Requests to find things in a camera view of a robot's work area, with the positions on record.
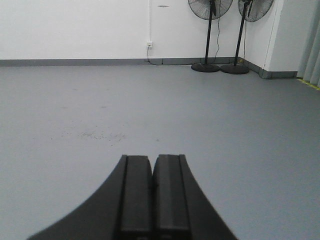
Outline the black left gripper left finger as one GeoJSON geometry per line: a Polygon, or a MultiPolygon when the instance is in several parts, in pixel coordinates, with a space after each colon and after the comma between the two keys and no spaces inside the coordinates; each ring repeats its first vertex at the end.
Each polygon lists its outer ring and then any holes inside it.
{"type": "Polygon", "coordinates": [[[152,231],[150,161],[143,155],[122,155],[86,201],[30,239],[150,240],[152,231]]]}

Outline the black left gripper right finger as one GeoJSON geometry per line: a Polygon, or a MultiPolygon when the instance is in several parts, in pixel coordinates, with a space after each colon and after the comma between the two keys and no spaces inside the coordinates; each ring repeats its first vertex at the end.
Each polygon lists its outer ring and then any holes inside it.
{"type": "Polygon", "coordinates": [[[153,170],[155,240],[235,240],[183,154],[160,154],[153,170]]]}

